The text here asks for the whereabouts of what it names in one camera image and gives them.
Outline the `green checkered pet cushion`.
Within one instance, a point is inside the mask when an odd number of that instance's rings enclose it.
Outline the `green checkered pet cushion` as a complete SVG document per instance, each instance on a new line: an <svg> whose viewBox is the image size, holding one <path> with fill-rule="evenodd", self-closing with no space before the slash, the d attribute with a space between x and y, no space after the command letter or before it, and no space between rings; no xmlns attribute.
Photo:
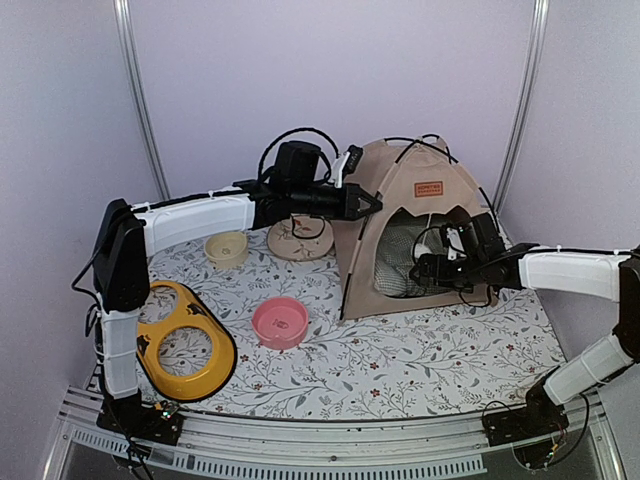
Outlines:
<svg viewBox="0 0 640 480"><path fill-rule="evenodd" d="M414 266L414 243L425 247L427 253L446 254L439 233L446 217L441 214L413 216L404 209L397 210L384 227L379 239L374 265L374 287L391 298L429 297L451 289L421 287L409 278Z"/></svg>

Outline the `beige fabric pet tent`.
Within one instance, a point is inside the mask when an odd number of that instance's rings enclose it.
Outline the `beige fabric pet tent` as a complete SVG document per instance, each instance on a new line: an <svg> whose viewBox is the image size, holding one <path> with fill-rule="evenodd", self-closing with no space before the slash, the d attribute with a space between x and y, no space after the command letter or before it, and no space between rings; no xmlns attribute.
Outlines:
<svg viewBox="0 0 640 480"><path fill-rule="evenodd" d="M342 284L341 317L363 317L456 305L463 296L409 277L420 242L446 254L438 228L485 212L475 179L436 134L388 137L365 145L350 181L383 208L356 222L332 224Z"/></svg>

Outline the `cream pet bowl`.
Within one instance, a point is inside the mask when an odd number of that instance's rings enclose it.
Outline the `cream pet bowl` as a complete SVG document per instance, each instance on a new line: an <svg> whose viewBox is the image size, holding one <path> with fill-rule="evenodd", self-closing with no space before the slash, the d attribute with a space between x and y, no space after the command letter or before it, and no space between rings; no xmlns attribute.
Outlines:
<svg viewBox="0 0 640 480"><path fill-rule="evenodd" d="M248 258L248 237L239 231L213 235L206 240L204 252L216 269L239 267Z"/></svg>

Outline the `pink pet bowl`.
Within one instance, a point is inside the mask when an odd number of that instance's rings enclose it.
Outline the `pink pet bowl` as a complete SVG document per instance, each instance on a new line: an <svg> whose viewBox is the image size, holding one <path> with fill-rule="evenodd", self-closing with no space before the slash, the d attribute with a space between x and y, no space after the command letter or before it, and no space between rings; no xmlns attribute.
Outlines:
<svg viewBox="0 0 640 480"><path fill-rule="evenodd" d="M305 339L309 313L294 298L274 297L257 307L251 325L263 346L272 350L287 350Z"/></svg>

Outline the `yellow double bowl holder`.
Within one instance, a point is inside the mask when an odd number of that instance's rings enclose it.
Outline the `yellow double bowl holder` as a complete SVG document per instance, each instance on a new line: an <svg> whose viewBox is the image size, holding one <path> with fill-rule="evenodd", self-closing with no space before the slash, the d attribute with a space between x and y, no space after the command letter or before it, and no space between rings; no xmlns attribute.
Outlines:
<svg viewBox="0 0 640 480"><path fill-rule="evenodd" d="M191 289L157 281L140 311L137 357L160 395L192 403L229 382L238 353L231 334Z"/></svg>

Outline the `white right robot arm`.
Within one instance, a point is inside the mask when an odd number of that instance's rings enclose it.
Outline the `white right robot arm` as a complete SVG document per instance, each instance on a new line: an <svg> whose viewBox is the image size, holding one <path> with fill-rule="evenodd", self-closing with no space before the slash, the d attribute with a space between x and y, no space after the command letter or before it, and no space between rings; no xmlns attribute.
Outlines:
<svg viewBox="0 0 640 480"><path fill-rule="evenodd" d="M445 251L416 253L411 279L458 294L484 286L536 292L561 337L586 327L568 361L530 388L517 427L537 436L559 407L603 386L639 361L639 250L506 245L495 221L480 214L436 227Z"/></svg>

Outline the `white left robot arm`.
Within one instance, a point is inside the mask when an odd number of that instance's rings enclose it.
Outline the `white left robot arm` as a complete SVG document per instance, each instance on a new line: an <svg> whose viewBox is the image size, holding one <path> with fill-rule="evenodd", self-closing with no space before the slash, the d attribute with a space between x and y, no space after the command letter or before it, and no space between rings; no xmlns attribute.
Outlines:
<svg viewBox="0 0 640 480"><path fill-rule="evenodd" d="M374 214L381 201L344 179L355 172L363 154L362 148L349 146L337 156L330 176L319 180L322 149L288 141L280 145L274 165L255 179L152 205L132 206L123 199L109 203L94 249L93 282L101 314L105 389L115 398L108 412L126 433L141 433L149 423L146 408L131 398L140 392L140 373L163 397L191 403L221 390L238 358L232 335L192 288L152 281L153 257L215 234L270 227L292 214L338 221ZM212 351L195 373L174 376L160 365L160 349L182 329L206 334Z"/></svg>

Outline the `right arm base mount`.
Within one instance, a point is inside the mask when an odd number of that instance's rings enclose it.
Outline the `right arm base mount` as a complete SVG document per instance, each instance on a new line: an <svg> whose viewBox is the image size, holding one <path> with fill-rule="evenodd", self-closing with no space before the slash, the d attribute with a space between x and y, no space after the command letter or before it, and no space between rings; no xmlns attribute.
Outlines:
<svg viewBox="0 0 640 480"><path fill-rule="evenodd" d="M558 440L547 438L537 444L518 447L514 456L528 469L548 467L554 460L569 426L563 406L555 405L538 382L525 395L525 405L512 409L500 401L490 405L502 405L504 410L482 413L482 425L491 446L512 444L544 435L558 434Z"/></svg>

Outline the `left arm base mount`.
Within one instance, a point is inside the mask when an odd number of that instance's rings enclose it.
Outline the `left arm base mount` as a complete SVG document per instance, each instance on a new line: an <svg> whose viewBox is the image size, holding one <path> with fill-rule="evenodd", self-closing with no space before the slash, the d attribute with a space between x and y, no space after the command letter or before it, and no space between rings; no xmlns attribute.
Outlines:
<svg viewBox="0 0 640 480"><path fill-rule="evenodd" d="M178 444L184 417L164 406L145 406L140 393L103 400L96 425L132 439L148 440L170 446Z"/></svg>

